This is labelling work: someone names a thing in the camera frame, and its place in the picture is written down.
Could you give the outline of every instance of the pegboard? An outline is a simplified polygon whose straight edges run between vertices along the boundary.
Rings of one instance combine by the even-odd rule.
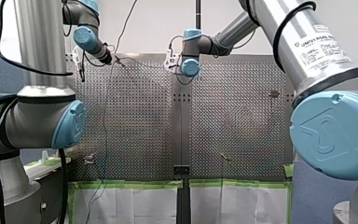
[[[86,82],[76,78],[87,122],[74,180],[173,179],[181,153],[172,145],[180,129],[172,126],[178,115],[172,111],[172,86],[180,84],[162,68],[165,55],[120,57],[129,56],[138,62],[86,63]],[[189,157],[190,177],[284,178],[282,166],[292,155],[285,144],[290,91],[272,57],[203,57],[191,89],[189,148],[181,148]],[[89,155],[95,157],[92,164],[85,163]]]
[[[283,179],[287,84],[270,57],[205,61],[192,87],[190,176]]]
[[[153,57],[143,60],[149,67],[122,62],[86,63],[86,81],[76,79],[87,121],[73,179],[173,179],[171,75]],[[90,155],[95,160],[86,164]]]

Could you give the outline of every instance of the white plastic sheet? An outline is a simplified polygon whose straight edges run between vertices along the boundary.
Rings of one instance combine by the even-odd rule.
[[[226,181],[197,186],[191,189],[191,219],[202,224],[286,224],[290,188],[289,183],[269,188],[269,184],[255,182],[246,187]]]
[[[88,224],[176,224],[177,188],[132,186],[105,190],[102,186],[90,207],[95,189],[77,189],[70,223],[85,224],[90,213]]]

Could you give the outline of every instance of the green tape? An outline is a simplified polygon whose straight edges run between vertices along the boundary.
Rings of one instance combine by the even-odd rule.
[[[124,181],[124,180],[107,180],[100,181],[82,181],[73,182],[71,185],[75,189],[97,189],[101,184],[106,185],[106,189],[180,189],[182,181]]]
[[[181,189],[183,187],[182,181],[125,181],[125,180],[107,180],[99,181],[80,181],[69,183],[69,224],[74,223],[74,203],[75,193],[80,189],[102,189],[106,184],[106,189]]]
[[[293,177],[293,173],[295,171],[295,165],[294,164],[288,164],[284,165],[284,173],[286,174],[286,177]]]
[[[26,164],[25,166],[35,166],[37,164],[39,164],[39,161],[33,161],[33,162],[29,163],[29,164]]]
[[[191,188],[220,188],[222,186],[262,189],[288,189],[290,182],[260,182],[248,180],[208,179],[190,180]]]
[[[293,184],[289,182],[287,190],[287,224],[292,223],[292,196],[293,196]]]
[[[75,192],[76,192],[76,189],[72,185],[70,185],[69,186],[69,191],[68,191],[69,224],[74,223]]]
[[[40,164],[39,161],[34,161],[34,162],[29,163],[29,164],[26,164],[25,166],[30,167],[30,166],[35,166],[35,165],[39,165],[39,164]],[[61,159],[58,159],[58,158],[57,159],[50,159],[48,161],[43,162],[44,166],[56,166],[58,164],[61,164]]]

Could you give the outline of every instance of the printed label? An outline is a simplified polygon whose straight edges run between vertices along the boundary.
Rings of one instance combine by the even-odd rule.
[[[319,33],[330,33],[330,30],[325,25],[314,25],[316,32]]]
[[[302,38],[295,43],[295,52],[309,71],[320,71],[332,63],[351,62],[351,58],[330,33],[316,33]]]

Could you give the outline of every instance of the blue joint cap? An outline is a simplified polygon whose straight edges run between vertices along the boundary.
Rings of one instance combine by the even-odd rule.
[[[75,43],[85,51],[93,50],[98,43],[98,38],[89,27],[80,26],[74,32]]]
[[[183,34],[183,39],[184,40],[195,39],[197,37],[200,37],[201,35],[202,32],[199,29],[188,29],[185,30],[185,33]]]
[[[194,77],[200,72],[200,63],[195,59],[186,59],[182,63],[182,73],[186,77]]]
[[[100,4],[98,0],[80,0],[80,2],[91,7],[92,9],[94,9],[94,11],[100,14]]]
[[[83,135],[85,123],[86,109],[84,104],[79,100],[73,101],[65,110],[57,125],[51,147],[57,149],[76,145]]]
[[[291,121],[292,142],[304,161],[334,178],[358,180],[358,93],[313,94]]]

